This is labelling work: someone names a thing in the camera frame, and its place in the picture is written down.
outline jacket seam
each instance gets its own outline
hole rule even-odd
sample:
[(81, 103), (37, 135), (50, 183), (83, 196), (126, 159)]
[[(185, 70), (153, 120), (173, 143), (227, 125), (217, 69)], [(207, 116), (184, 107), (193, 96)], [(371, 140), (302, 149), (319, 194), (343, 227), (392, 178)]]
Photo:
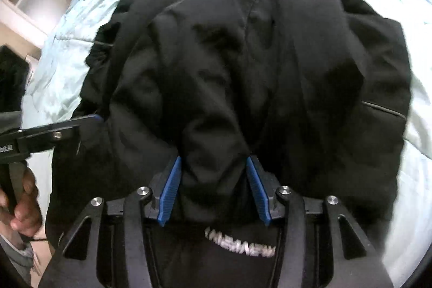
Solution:
[(254, 9), (256, 3), (257, 3), (257, 0), (254, 0), (252, 2), (251, 8), (249, 9), (248, 15), (246, 17), (245, 27), (244, 27), (244, 34), (243, 34), (243, 43), (246, 43), (246, 36), (247, 36), (247, 32), (248, 32), (249, 17), (251, 16), (252, 10)]
[(403, 115), (403, 114), (401, 114), (401, 113), (399, 113), (397, 111), (394, 111), (392, 109), (384, 108), (381, 105), (377, 105), (377, 104), (373, 104), (373, 103), (365, 102), (365, 101), (362, 101), (362, 104), (364, 104), (364, 105), (366, 105), (368, 107), (371, 107), (373, 109), (377, 109), (377, 110), (383, 111), (385, 113), (392, 114), (394, 116), (399, 116), (399, 117), (401, 117), (401, 118), (403, 118), (405, 120), (407, 119), (407, 117), (405, 115)]

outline black jacket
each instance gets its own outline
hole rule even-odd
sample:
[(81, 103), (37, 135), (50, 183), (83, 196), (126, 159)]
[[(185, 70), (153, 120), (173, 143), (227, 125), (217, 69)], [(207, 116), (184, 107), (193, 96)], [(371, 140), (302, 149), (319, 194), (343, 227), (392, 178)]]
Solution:
[[(371, 236), (380, 225), (382, 243), (410, 66), (400, 25), (364, 1), (120, 0), (86, 62), (75, 115), (98, 112), (105, 122), (78, 155), (67, 144), (55, 150), (54, 244), (91, 198), (148, 185), (173, 149), (183, 160), (173, 221), (194, 223), (206, 242), (198, 250), (198, 239), (163, 230), (169, 248), (156, 256), (164, 287), (199, 286), (204, 276), (192, 263), (200, 257), (217, 258), (210, 277), (244, 269), (242, 286), (268, 277), (270, 259), (242, 259), (204, 237), (207, 225), (234, 238), (234, 227), (255, 226), (245, 175), (252, 153), (302, 195), (340, 197)], [(256, 243), (276, 240), (271, 230), (238, 231)]]

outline screw head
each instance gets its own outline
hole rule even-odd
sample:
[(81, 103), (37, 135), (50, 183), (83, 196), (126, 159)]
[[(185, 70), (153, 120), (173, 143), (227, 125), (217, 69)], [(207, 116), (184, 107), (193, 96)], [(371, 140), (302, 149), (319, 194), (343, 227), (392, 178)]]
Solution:
[(291, 193), (291, 189), (288, 186), (280, 186), (277, 191), (282, 195), (288, 195)]
[(334, 195), (329, 195), (327, 197), (327, 203), (329, 203), (331, 205), (336, 205), (337, 203), (339, 203), (339, 199), (337, 197), (335, 197)]
[(57, 139), (59, 141), (59, 140), (61, 140), (61, 137), (62, 137), (61, 132), (59, 132), (59, 131), (53, 132), (53, 138), (54, 139)]
[(147, 195), (150, 192), (150, 188), (148, 187), (140, 187), (137, 189), (137, 193), (139, 195)]
[(101, 197), (96, 197), (92, 199), (92, 205), (93, 206), (99, 206), (102, 204), (102, 198)]

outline bed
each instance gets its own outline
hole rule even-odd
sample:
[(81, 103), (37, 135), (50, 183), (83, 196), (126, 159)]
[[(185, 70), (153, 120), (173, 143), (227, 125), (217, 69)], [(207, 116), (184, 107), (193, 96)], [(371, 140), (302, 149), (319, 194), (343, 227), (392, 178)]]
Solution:
[[(23, 99), (23, 128), (71, 117), (88, 67), (84, 60), (98, 28), (119, 0), (72, 0), (48, 37)], [(402, 24), (413, 71), (412, 102), (398, 174), (398, 196), (382, 257), (395, 287), (418, 266), (432, 240), (432, 0), (366, 0), (380, 15)], [(29, 160), (45, 214), (52, 151)]]

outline human hand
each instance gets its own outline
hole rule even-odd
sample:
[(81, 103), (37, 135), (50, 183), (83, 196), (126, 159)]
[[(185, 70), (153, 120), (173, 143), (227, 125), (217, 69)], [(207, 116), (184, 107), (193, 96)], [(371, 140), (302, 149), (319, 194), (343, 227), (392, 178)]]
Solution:
[[(25, 236), (33, 237), (42, 226), (42, 215), (38, 205), (38, 188), (36, 187), (35, 176), (27, 167), (22, 178), (23, 193), (15, 207), (14, 213), (0, 209), (0, 221), (4, 224), (1, 226), (3, 231), (6, 227), (18, 231)], [(7, 207), (9, 199), (0, 189), (0, 206)]]

